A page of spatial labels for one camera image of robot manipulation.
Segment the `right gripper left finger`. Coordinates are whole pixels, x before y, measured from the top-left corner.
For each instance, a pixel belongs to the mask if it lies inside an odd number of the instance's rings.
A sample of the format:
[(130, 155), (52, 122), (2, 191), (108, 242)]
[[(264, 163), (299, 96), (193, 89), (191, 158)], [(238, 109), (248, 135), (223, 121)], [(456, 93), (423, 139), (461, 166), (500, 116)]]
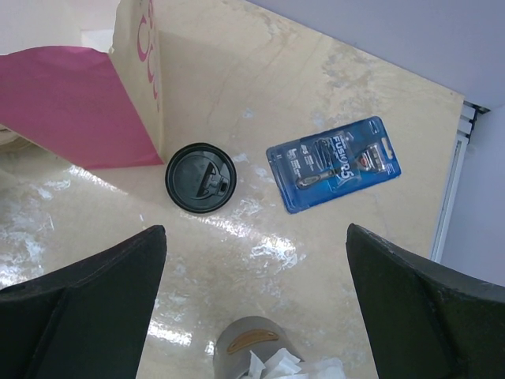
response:
[(135, 378), (166, 261), (155, 225), (1, 290), (3, 378)]

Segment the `black coffee cup lid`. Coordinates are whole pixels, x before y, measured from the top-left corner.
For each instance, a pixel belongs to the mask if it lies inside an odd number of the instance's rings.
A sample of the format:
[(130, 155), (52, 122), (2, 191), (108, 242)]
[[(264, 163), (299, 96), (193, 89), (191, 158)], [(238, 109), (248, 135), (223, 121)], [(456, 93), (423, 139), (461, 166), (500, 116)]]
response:
[(221, 148), (198, 142), (179, 149), (166, 167), (165, 186), (170, 199), (193, 214), (223, 207), (238, 182), (233, 160)]

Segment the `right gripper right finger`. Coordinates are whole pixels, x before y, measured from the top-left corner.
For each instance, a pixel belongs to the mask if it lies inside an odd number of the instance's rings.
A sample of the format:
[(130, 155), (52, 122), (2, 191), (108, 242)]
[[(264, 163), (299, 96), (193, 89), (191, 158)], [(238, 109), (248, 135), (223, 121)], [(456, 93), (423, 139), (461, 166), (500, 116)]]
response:
[(502, 378), (504, 288), (356, 224), (346, 253), (380, 378)]

